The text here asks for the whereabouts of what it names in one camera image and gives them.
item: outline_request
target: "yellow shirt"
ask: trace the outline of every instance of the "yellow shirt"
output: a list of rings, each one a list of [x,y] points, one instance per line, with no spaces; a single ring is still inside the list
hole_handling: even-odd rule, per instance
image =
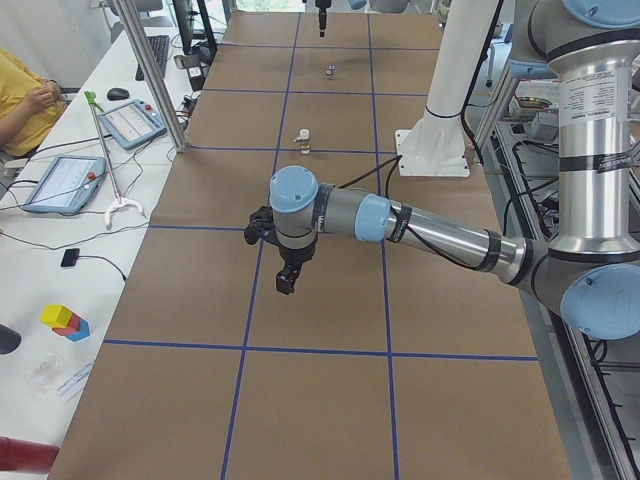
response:
[[[0,48],[0,117],[11,112],[32,88],[40,86],[42,77],[29,70],[20,60]],[[20,132],[1,148],[19,157],[42,143],[64,111],[55,105],[33,115]]]

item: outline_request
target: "black cup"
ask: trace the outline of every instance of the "black cup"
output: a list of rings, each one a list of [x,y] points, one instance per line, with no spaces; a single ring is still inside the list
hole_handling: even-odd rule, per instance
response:
[[[13,352],[21,341],[22,337],[18,332],[14,332],[0,323],[0,355]]]

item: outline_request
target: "green clip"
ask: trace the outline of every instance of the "green clip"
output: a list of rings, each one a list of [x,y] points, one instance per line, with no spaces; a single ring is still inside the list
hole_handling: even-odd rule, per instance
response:
[[[84,92],[84,96],[87,97],[87,101],[89,102],[89,105],[96,107],[98,110],[104,113],[104,110],[102,109],[102,107],[96,103],[96,92],[86,91]]]

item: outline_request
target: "robotic arm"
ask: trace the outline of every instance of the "robotic arm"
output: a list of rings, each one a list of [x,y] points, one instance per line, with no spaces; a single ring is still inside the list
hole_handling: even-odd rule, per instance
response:
[[[285,260],[280,292],[293,293],[318,233],[333,233],[404,243],[494,273],[594,338],[640,331],[640,244],[628,233],[627,118],[631,64],[640,54],[640,4],[519,0],[516,18],[514,45],[520,47],[513,54],[547,61],[561,82],[559,234],[549,245],[507,238],[378,195],[319,184],[307,169],[286,167],[271,179],[271,206],[253,214],[245,230],[249,243],[278,246]]]

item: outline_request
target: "red cylinder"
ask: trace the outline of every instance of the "red cylinder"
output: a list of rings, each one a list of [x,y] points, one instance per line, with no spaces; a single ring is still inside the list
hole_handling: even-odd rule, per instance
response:
[[[0,437],[0,471],[49,473],[59,450],[55,445]]]

